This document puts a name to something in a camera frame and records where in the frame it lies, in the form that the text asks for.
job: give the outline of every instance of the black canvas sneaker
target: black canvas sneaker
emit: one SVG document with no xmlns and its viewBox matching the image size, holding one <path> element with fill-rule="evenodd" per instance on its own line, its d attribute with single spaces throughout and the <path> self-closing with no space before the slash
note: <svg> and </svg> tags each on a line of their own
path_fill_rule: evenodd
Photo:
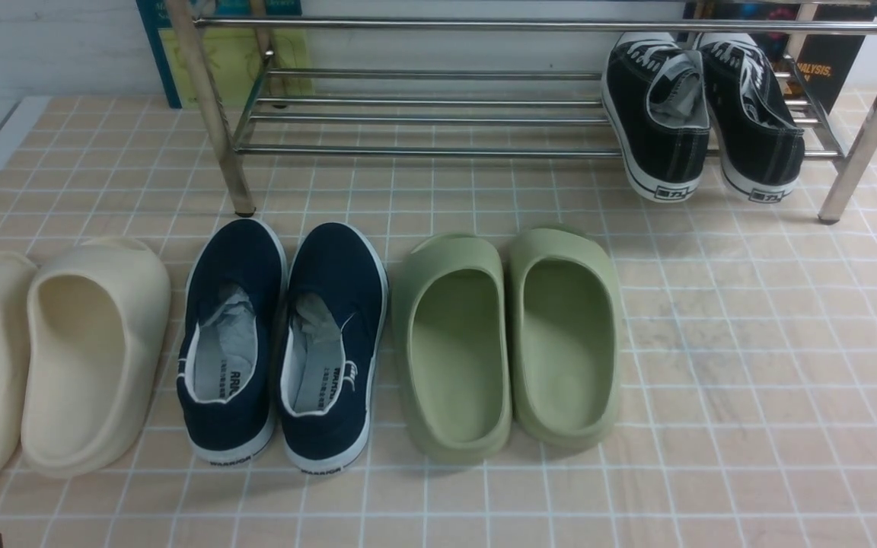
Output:
<svg viewBox="0 0 877 548">
<path fill-rule="evenodd" d="M 747 34 L 704 34 L 696 48 L 724 178 L 751 202 L 783 200 L 797 184 L 804 131 L 783 102 L 770 62 Z"/>
<path fill-rule="evenodd" d="M 668 32 L 626 32 L 608 55 L 601 96 L 631 187 L 654 202 L 691 196 L 710 142 L 699 53 Z"/>
</svg>

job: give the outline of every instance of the tiled floor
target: tiled floor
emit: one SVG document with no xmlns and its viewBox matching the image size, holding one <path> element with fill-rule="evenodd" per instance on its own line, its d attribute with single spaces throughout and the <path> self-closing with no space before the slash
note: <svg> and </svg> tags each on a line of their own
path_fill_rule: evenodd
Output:
<svg viewBox="0 0 877 548">
<path fill-rule="evenodd" d="M 868 101 L 841 98 L 850 134 Z M 356 135 L 327 126 L 285 142 Z M 361 128 L 359 139 L 605 135 Z M 254 158 L 246 172 L 259 218 L 290 250 L 324 221 L 361 228 L 389 266 L 446 230 L 499 246 L 543 222 L 595 236 L 627 310 L 619 426 L 582 454 L 514 427 L 483 466 L 429 465 L 403 430 L 386 336 L 372 440 L 347 472 L 303 476 L 279 439 L 250 468 L 200 464 L 164 368 L 192 260 L 233 218 L 199 115 L 147 97 L 58 98 L 0 173 L 0 250 L 42 263 L 86 238 L 135 236 L 171 271 L 173 323 L 147 426 L 117 464 L 63 482 L 15 458 L 0 474 L 9 548 L 877 546 L 877 155 L 832 228 L 815 222 L 826 164 L 808 164 L 777 207 L 738 200 L 716 163 L 692 200 L 667 206 L 636 197 L 619 163 Z"/>
</svg>

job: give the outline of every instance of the shoe label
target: shoe label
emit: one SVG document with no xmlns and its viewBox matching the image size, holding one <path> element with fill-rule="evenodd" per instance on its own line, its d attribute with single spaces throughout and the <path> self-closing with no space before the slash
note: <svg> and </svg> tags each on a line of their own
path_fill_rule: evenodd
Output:
<svg viewBox="0 0 877 548">
<path fill-rule="evenodd" d="M 343 469 L 344 469 L 344 467 L 341 466 L 341 468 L 334 468 L 333 470 L 328 470 L 326 472 L 310 472 L 307 470 L 304 470 L 303 472 L 305 474 L 310 474 L 311 476 L 330 476 L 332 474 L 336 474 L 337 472 L 340 472 Z"/>
<path fill-rule="evenodd" d="M 766 192 L 764 190 L 755 190 L 749 193 L 749 201 L 757 202 L 757 204 L 776 204 L 789 192 Z"/>
<path fill-rule="evenodd" d="M 241 383 L 243 383 L 241 371 L 229 371 L 229 361 L 222 360 L 222 365 L 218 369 L 218 398 L 225 400 L 239 392 Z"/>
<path fill-rule="evenodd" d="M 664 186 L 658 186 L 655 188 L 655 198 L 666 202 L 676 202 L 678 200 L 685 200 L 695 191 L 695 187 L 665 188 Z"/>
<path fill-rule="evenodd" d="M 326 368 L 324 370 L 324 378 L 321 379 L 320 396 L 317 397 L 317 410 L 327 408 L 327 399 L 332 398 L 337 393 L 337 386 L 340 384 L 340 372 L 342 368 Z"/>
<path fill-rule="evenodd" d="M 244 462 L 249 461 L 251 458 L 253 458 L 253 455 L 250 455 L 249 457 L 242 457 L 242 458 L 239 458 L 236 460 L 230 460 L 229 462 L 209 462 L 209 464 L 213 465 L 213 466 L 219 466 L 219 467 L 237 466 L 237 465 L 243 464 Z"/>
<path fill-rule="evenodd" d="M 222 360 L 222 366 L 218 369 L 218 398 L 220 400 L 226 399 L 229 397 L 228 392 L 226 392 L 225 386 L 226 381 L 229 379 L 229 362 Z"/>
</svg>

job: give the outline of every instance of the sneaker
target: sneaker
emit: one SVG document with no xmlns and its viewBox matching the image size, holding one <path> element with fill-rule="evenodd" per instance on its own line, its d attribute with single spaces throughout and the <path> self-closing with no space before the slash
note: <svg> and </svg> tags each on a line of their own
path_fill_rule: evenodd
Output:
<svg viewBox="0 0 877 548">
<path fill-rule="evenodd" d="M 751 202 L 783 200 L 797 184 L 804 131 L 783 102 L 767 56 L 748 34 L 703 34 L 696 48 L 724 178 Z"/>
<path fill-rule="evenodd" d="M 668 32 L 626 32 L 605 63 L 601 96 L 631 187 L 679 202 L 699 186 L 710 142 L 702 60 Z"/>
<path fill-rule="evenodd" d="M 289 275 L 269 226 L 223 226 L 188 276 L 177 389 L 195 455 L 213 466 L 248 462 L 269 444 L 271 332 Z"/>
<path fill-rule="evenodd" d="M 387 276 L 365 236 L 328 222 L 300 244 L 286 302 L 279 376 L 286 455 L 308 474 L 333 474 L 368 444 Z"/>
</svg>

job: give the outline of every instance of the navy slip-on shoe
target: navy slip-on shoe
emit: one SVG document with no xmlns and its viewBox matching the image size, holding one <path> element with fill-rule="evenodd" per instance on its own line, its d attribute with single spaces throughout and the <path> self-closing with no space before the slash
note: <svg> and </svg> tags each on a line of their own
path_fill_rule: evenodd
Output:
<svg viewBox="0 0 877 548">
<path fill-rule="evenodd" d="M 286 302 L 279 376 L 286 455 L 308 474 L 332 474 L 368 444 L 387 311 L 384 265 L 351 226 L 317 226 L 297 250 Z"/>
<path fill-rule="evenodd" d="M 178 400 L 195 455 L 213 466 L 248 462 L 276 429 L 271 342 L 288 283 L 279 239 L 250 218 L 216 232 L 188 277 Z"/>
</svg>

